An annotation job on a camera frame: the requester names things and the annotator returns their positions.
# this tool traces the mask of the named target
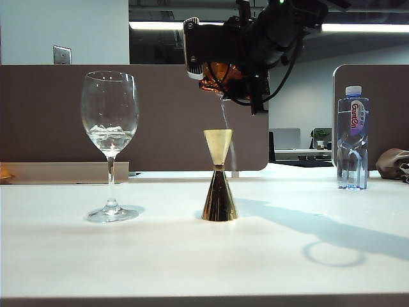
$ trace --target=water bottle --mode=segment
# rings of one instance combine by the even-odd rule
[[[366,189],[368,178],[369,99],[360,86],[348,86],[346,98],[338,100],[337,184],[338,188]]]

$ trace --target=brown bag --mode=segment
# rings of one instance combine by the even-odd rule
[[[382,178],[395,179],[405,174],[400,167],[406,163],[409,163],[409,151],[391,148],[381,154],[375,166]]]

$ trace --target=gold jigger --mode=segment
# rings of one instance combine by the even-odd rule
[[[224,161],[228,154],[231,129],[204,130],[204,136],[213,161],[213,178],[204,205],[202,219],[206,221],[231,221],[238,218],[229,183],[224,173]]]

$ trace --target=ceiling light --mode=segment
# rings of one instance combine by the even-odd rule
[[[201,22],[200,24],[222,25],[222,22]],[[134,30],[182,30],[182,22],[162,21],[130,21],[129,25]]]
[[[322,24],[323,32],[384,32],[407,33],[406,24]]]

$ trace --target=cable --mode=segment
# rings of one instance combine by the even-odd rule
[[[220,90],[221,90],[221,91],[223,92],[223,94],[226,96],[227,93],[224,91],[224,88],[223,88],[222,83],[217,79],[217,77],[216,77],[216,75],[215,75],[215,73],[214,73],[214,71],[213,71],[213,68],[212,68],[212,66],[211,66],[211,63],[210,63],[210,62],[207,62],[207,66],[208,66],[208,68],[209,68],[210,74],[212,75],[213,79],[216,81],[217,86],[220,88]],[[227,76],[227,74],[228,74],[228,71],[225,73],[225,75],[224,75],[222,81],[225,80],[225,78],[226,78],[226,76]],[[235,99],[235,98],[233,98],[233,97],[228,97],[228,99],[230,99],[230,100],[236,102],[237,104],[240,104],[241,106],[249,106],[249,105],[250,105],[250,103],[248,103],[248,102],[241,102],[241,101],[239,101],[239,100],[237,100],[237,99]]]
[[[295,46],[295,50],[293,51],[293,56],[291,57],[291,61],[289,63],[289,66],[288,66],[288,69],[287,69],[287,72],[286,72],[285,76],[282,78],[280,84],[278,85],[278,87],[274,91],[274,93],[272,93],[267,98],[263,99],[263,103],[269,101],[271,98],[276,96],[279,93],[279,91],[281,90],[281,88],[284,86],[284,83],[287,81],[287,78],[288,78],[289,74],[293,70],[295,60],[297,59],[298,55],[300,54],[300,51],[301,51],[301,48],[302,48],[302,38],[303,38],[302,30],[300,30],[300,33],[297,36],[297,44]]]
[[[223,76],[223,78],[222,78],[222,80],[221,80],[221,82],[220,82],[221,84],[223,84],[224,80],[226,80],[226,77],[227,77],[228,74],[229,74],[230,68],[231,68],[231,64],[229,64],[228,69],[226,70],[226,73],[224,74],[224,76]]]

